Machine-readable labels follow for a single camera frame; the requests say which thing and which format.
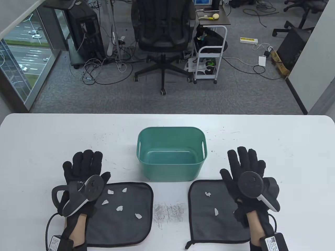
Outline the person's left hand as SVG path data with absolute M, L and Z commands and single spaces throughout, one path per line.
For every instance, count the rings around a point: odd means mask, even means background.
M 104 180 L 104 186 L 110 179 L 110 172 L 104 172 L 101 174 L 102 169 L 102 158 L 103 154 L 99 151 L 93 152 L 88 149 L 84 152 L 77 152 L 72 158 L 72 163 L 66 161 L 63 163 L 64 177 L 66 184 L 70 182 L 82 182 L 85 183 L 93 175 L 100 175 Z M 61 216 L 65 216 L 62 213 L 64 205 L 69 201 L 69 192 L 64 191 L 60 205 L 57 208 L 58 213 Z M 97 203 L 97 199 L 92 202 L 85 203 L 75 214 L 85 214 L 87 217 L 92 217 L 94 214 L 94 207 Z

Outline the person's right hand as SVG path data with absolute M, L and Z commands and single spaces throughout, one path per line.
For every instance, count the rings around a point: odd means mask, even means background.
M 241 222 L 245 227 L 249 227 L 247 222 L 247 213 L 256 211 L 262 227 L 271 228 L 269 222 L 269 208 L 256 198 L 248 198 L 242 194 L 238 188 L 238 180 L 242 173 L 252 171 L 257 173 L 261 178 L 264 175 L 266 163 L 263 160 L 258 160 L 256 151 L 253 149 L 247 150 L 240 146 L 235 150 L 227 152 L 230 164 L 230 171 L 221 169 L 220 174 L 226 185 L 228 193 L 238 205 L 238 209 L 234 212 L 237 221 Z

